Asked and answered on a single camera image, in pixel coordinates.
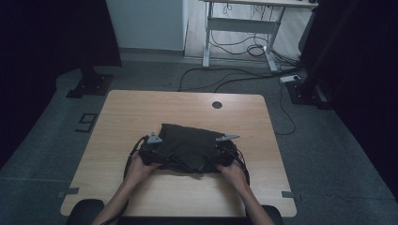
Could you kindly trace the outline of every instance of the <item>desk leg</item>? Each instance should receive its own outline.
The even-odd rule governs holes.
[[[271,50],[272,50],[273,44],[275,42],[275,38],[278,35],[279,27],[281,26],[281,21],[282,21],[283,15],[284,15],[284,10],[285,10],[285,7],[282,7],[281,13],[279,14],[277,21],[275,22],[275,26],[274,26],[274,29],[271,34],[271,40],[269,41],[268,45],[264,47],[264,52],[265,52],[271,72],[278,72],[278,69],[276,68],[275,61],[274,61],[274,55],[271,52]]]
[[[210,27],[209,24],[211,23],[211,17],[212,17],[212,11],[213,11],[213,4],[214,3],[208,3],[208,15],[207,15],[207,22],[206,22],[206,41],[205,41],[205,47],[203,49],[203,67],[208,68],[210,64],[210,45],[209,45],[209,40],[210,40]]]

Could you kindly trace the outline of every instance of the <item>desk frame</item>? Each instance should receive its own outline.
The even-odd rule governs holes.
[[[278,69],[275,65],[274,55],[271,52],[275,38],[278,35],[279,27],[281,26],[282,17],[284,15],[285,7],[317,7],[317,4],[288,4],[286,1],[210,1],[207,0],[205,3],[209,2],[208,13],[207,13],[207,24],[206,24],[206,41],[203,50],[203,67],[208,68],[210,63],[210,33],[213,30],[218,31],[233,31],[233,32],[247,32],[247,33],[260,33],[260,34],[270,34],[270,40],[267,46],[264,46],[264,53],[267,58],[267,62],[271,72],[277,72]],[[270,5],[281,7],[281,10],[276,21],[253,21],[253,20],[239,20],[239,19],[225,19],[225,18],[215,18],[213,17],[213,7],[214,3],[231,3],[231,4],[246,4],[246,5]]]

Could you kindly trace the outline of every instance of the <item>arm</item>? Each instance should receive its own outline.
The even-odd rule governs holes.
[[[217,169],[222,173],[225,180],[227,180],[237,191],[240,199],[246,206],[246,211],[249,214],[254,225],[265,224],[273,225],[272,219],[255,198],[252,189],[246,183],[246,176],[242,171],[240,165],[234,161],[230,166],[223,167],[218,165]]]
[[[141,158],[135,153],[132,156],[131,164],[129,166],[126,179],[120,184],[114,197],[105,205],[99,215],[94,219],[92,224],[101,224],[115,216],[123,208],[129,196],[134,191],[137,185],[145,181],[148,175],[155,170],[159,164],[144,165]]]

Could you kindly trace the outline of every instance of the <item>dark background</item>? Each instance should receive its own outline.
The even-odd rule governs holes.
[[[397,7],[391,0],[323,0],[301,57],[396,200]]]
[[[1,1],[0,62],[1,168],[50,102],[59,75],[121,67],[105,1]]]

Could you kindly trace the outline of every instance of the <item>standing desk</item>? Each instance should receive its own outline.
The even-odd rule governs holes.
[[[235,32],[248,32],[258,34],[270,34],[270,40],[267,46],[264,46],[264,53],[268,61],[271,72],[277,72],[275,66],[274,56],[271,52],[275,38],[278,34],[279,27],[281,26],[282,17],[286,7],[295,8],[314,8],[318,4],[309,3],[308,0],[203,0],[209,2],[206,24],[206,41],[203,50],[203,67],[209,67],[210,61],[210,45],[209,38],[212,30],[218,31],[235,31]],[[254,20],[239,20],[229,18],[215,18],[213,17],[214,3],[230,3],[230,4],[245,4],[245,5],[263,5],[281,7],[278,19],[276,21],[254,21]]]
[[[220,109],[213,102],[222,104]],[[297,211],[264,98],[257,95],[112,91],[109,93],[61,213],[69,215],[83,199],[111,200],[122,182],[128,155],[138,140],[161,123],[205,128],[234,139],[246,159],[253,193],[283,217]],[[125,216],[245,217],[244,205],[219,173],[183,174],[154,171],[130,196]]]

